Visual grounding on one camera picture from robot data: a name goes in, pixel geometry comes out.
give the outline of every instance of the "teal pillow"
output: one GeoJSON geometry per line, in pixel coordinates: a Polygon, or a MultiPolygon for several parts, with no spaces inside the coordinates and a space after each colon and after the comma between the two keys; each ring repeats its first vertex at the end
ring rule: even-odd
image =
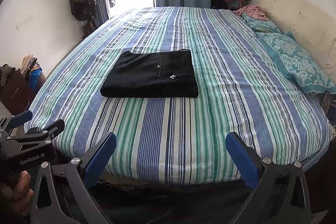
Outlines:
{"type": "Polygon", "coordinates": [[[263,21],[261,19],[255,19],[246,13],[242,14],[241,17],[246,20],[247,25],[249,25],[255,32],[282,33],[280,28],[271,20],[263,21]]]}
{"type": "Polygon", "coordinates": [[[305,93],[336,93],[334,82],[310,54],[289,36],[280,33],[256,33],[281,73],[297,83],[305,93]]]}

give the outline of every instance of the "human hand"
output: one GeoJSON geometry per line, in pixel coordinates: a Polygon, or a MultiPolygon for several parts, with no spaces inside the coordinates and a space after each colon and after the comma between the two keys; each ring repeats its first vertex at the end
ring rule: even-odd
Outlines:
{"type": "Polygon", "coordinates": [[[18,214],[27,216],[30,214],[30,206],[33,197],[33,190],[29,188],[30,175],[22,171],[17,185],[12,189],[7,184],[0,183],[0,190],[9,200],[9,205],[18,214]]]}

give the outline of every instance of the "headboard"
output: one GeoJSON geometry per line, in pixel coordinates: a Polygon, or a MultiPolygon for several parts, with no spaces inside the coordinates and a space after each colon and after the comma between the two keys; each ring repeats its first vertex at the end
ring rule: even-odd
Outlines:
{"type": "Polygon", "coordinates": [[[284,33],[294,34],[336,83],[336,20],[306,0],[260,0],[259,5],[284,33]]]}

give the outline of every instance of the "metal screw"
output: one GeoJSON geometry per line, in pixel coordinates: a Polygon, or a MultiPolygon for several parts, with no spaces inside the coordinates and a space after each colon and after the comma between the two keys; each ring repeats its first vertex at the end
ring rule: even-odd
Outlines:
{"type": "Polygon", "coordinates": [[[295,162],[294,162],[294,165],[295,165],[296,167],[298,167],[298,168],[300,168],[300,167],[301,167],[301,163],[300,163],[300,162],[298,162],[298,161],[295,161],[295,162]]]}
{"type": "Polygon", "coordinates": [[[73,158],[72,160],[71,160],[71,163],[72,164],[77,164],[77,163],[79,163],[80,162],[80,158],[73,158]]]}
{"type": "Polygon", "coordinates": [[[272,162],[272,160],[268,157],[265,157],[262,159],[262,162],[265,163],[265,164],[270,164],[272,162]]]}
{"type": "Polygon", "coordinates": [[[43,162],[43,163],[41,164],[41,167],[42,167],[42,168],[46,168],[48,165],[49,165],[49,163],[45,161],[45,162],[43,162]]]}

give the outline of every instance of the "striped bedsheet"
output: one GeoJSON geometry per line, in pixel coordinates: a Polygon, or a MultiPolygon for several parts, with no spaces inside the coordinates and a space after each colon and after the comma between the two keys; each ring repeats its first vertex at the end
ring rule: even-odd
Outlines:
{"type": "Polygon", "coordinates": [[[103,24],[53,71],[30,109],[29,127],[61,118],[54,144],[81,156],[103,133],[117,136],[105,170],[169,184],[240,178],[225,149],[236,131],[261,157],[307,168],[327,150],[317,101],[286,80],[255,33],[228,10],[130,10],[103,24]],[[100,87],[122,52],[191,50],[199,96],[104,98],[100,87]]]}

